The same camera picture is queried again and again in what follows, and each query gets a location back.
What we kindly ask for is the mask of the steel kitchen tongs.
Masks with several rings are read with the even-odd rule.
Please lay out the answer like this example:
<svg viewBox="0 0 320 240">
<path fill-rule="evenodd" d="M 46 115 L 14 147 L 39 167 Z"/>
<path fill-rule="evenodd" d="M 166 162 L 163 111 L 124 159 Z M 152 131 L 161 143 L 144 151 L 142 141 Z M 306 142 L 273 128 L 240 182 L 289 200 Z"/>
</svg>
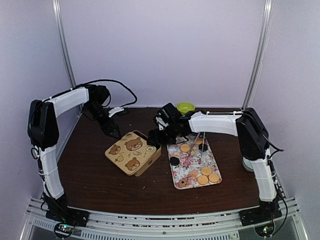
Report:
<svg viewBox="0 0 320 240">
<path fill-rule="evenodd" d="M 189 153 L 191 154 L 191 151 L 194 150 L 195 146 L 199 146 L 200 144 L 204 144 L 204 143 L 205 143 L 205 133 L 198 132 L 194 141 L 192 142 L 192 144 L 190 146 Z"/>
</svg>

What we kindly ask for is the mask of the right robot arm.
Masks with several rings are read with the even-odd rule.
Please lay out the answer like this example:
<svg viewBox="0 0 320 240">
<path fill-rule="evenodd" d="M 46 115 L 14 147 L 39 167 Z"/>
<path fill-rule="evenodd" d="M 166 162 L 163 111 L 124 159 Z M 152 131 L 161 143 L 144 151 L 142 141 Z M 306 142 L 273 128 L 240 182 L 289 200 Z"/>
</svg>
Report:
<svg viewBox="0 0 320 240">
<path fill-rule="evenodd" d="M 147 143 L 170 145 L 177 137 L 191 133 L 227 134 L 238 138 L 242 157 L 250 162 L 263 204 L 256 210 L 259 220 L 268 220 L 275 212 L 272 203 L 276 188 L 270 167 L 270 143 L 268 131 L 253 108 L 233 112 L 189 111 L 181 114 L 172 103 L 157 111 L 153 121 L 158 126 L 148 132 Z"/>
</svg>

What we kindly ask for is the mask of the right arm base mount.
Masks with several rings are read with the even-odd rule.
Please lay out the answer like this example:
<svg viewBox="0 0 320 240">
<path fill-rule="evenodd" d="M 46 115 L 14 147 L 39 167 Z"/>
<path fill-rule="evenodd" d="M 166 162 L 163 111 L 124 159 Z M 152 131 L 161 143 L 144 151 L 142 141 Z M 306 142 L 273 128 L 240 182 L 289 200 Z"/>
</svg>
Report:
<svg viewBox="0 0 320 240">
<path fill-rule="evenodd" d="M 270 238 L 275 233 L 275 219 L 281 216 L 281 210 L 271 212 L 269 209 L 262 209 L 260 207 L 239 212 L 242 226 L 254 226 L 255 233 L 262 238 Z"/>
</svg>

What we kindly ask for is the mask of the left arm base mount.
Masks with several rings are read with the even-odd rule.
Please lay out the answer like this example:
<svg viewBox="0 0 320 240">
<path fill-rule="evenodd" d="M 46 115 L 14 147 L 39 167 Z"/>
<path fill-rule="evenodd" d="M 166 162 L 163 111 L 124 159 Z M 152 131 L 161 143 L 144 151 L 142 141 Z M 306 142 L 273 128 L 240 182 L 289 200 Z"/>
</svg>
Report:
<svg viewBox="0 0 320 240">
<path fill-rule="evenodd" d="M 86 227 L 90 213 L 85 210 L 68 208 L 66 213 L 54 213 L 48 210 L 45 217 L 57 223 L 53 227 L 53 233 L 60 239 L 69 238 L 76 227 Z"/>
</svg>

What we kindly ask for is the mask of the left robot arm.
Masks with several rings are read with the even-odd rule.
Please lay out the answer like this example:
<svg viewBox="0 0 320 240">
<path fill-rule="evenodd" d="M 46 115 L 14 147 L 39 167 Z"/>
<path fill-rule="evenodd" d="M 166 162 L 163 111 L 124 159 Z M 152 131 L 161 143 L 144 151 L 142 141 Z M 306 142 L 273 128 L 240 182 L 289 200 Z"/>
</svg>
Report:
<svg viewBox="0 0 320 240">
<path fill-rule="evenodd" d="M 120 129 L 113 116 L 125 109 L 119 106 L 106 111 L 102 104 L 109 95 L 110 92 L 105 86 L 89 84 L 30 103 L 27 134 L 33 149 L 37 151 L 35 159 L 38 161 L 38 173 L 43 182 L 44 200 L 61 222 L 69 221 L 72 211 L 67 207 L 67 197 L 57 166 L 56 147 L 60 136 L 57 118 L 82 105 L 98 122 L 106 136 L 120 139 Z"/>
</svg>

